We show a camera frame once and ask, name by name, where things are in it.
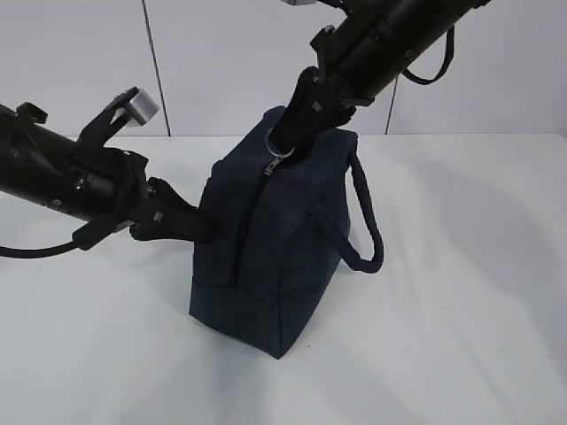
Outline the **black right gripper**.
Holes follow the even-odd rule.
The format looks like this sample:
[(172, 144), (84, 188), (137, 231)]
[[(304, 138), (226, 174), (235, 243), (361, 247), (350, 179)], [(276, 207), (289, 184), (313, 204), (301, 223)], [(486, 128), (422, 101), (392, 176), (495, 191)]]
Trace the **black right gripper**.
[(299, 161), (309, 155), (322, 132), (345, 125), (354, 107), (374, 103), (361, 82), (368, 53), (363, 52), (368, 27), (341, 24), (321, 29), (310, 42), (317, 67), (299, 75), (291, 101), (269, 133), (269, 146), (277, 156)]

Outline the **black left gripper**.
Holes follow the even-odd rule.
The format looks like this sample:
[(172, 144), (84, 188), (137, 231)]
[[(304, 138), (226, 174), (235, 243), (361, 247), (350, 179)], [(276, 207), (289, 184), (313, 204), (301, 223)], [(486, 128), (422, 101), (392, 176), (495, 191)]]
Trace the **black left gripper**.
[[(139, 242), (206, 242), (218, 233), (218, 223), (187, 203), (168, 182), (151, 177), (147, 188), (148, 158), (133, 151), (116, 150), (116, 153), (120, 179), (111, 212), (100, 217), (104, 230), (131, 226), (129, 233)], [(149, 199), (144, 205), (144, 218), (137, 222), (137, 210), (147, 198), (147, 191)]]

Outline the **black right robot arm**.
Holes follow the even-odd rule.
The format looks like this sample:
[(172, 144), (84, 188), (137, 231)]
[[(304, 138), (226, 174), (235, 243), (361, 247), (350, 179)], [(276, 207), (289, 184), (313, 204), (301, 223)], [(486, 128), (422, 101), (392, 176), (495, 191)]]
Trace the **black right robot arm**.
[(430, 84), (409, 66), (441, 36), (447, 39), (443, 76), (454, 57), (454, 26), (485, 6), (470, 0), (337, 1), (345, 20), (321, 29), (310, 45), (316, 66), (301, 72), (291, 101), (268, 136), (273, 154), (287, 158), (321, 132), (346, 124), (399, 75)]

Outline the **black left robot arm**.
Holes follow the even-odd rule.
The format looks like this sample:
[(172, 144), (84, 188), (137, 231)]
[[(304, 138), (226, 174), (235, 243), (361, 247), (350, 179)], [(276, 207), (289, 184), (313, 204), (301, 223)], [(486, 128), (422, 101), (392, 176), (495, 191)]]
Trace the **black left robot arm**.
[(1, 190), (84, 221), (72, 239), (87, 250), (128, 229), (137, 241), (208, 242), (216, 221), (168, 182), (147, 177), (148, 160), (106, 146), (130, 121), (107, 107), (73, 141), (44, 127), (45, 111), (24, 103), (1, 109)]

